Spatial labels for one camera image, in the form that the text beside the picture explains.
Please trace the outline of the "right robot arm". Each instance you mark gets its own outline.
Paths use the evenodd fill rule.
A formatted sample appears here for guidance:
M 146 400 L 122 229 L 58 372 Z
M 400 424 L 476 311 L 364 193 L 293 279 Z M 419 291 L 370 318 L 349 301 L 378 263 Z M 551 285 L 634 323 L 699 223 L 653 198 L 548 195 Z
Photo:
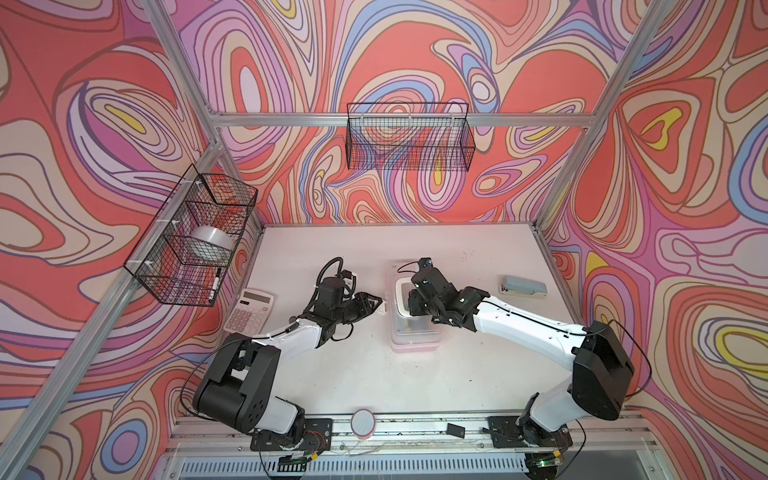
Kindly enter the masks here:
M 423 257 L 415 262 L 408 303 L 435 324 L 496 336 L 525 347 L 570 373 L 544 393 L 533 394 L 517 420 L 528 434 L 549 434 L 571 421 L 618 419 L 635 368 L 611 326 L 563 323 L 515 307 L 490 292 L 461 290 Z

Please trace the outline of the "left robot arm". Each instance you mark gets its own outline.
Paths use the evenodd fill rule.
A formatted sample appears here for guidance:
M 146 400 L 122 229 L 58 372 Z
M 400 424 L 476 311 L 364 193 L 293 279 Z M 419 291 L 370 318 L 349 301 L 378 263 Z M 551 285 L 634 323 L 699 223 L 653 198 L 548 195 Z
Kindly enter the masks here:
M 357 291 L 348 277 L 342 273 L 321 280 L 304 311 L 276 333 L 230 335 L 195 390 L 193 410 L 243 434 L 266 431 L 299 442 L 304 409 L 272 393 L 278 367 L 332 341 L 339 325 L 352 326 L 384 303 Z

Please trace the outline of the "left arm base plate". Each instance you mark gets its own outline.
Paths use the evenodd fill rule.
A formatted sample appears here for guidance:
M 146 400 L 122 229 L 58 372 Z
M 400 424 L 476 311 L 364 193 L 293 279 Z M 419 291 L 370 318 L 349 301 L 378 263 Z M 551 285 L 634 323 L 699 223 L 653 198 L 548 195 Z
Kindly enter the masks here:
M 250 450 L 256 453 L 323 453 L 332 446 L 333 420 L 330 417 L 301 418 L 287 434 L 257 431 Z

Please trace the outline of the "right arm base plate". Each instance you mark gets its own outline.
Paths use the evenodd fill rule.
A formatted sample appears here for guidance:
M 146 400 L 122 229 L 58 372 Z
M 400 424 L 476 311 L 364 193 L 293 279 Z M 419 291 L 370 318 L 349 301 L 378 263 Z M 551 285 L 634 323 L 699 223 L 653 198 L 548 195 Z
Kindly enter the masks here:
M 565 451 L 573 446 L 570 430 L 561 426 L 546 431 L 530 419 L 518 421 L 518 416 L 489 416 L 487 434 L 495 448 L 534 448 Z

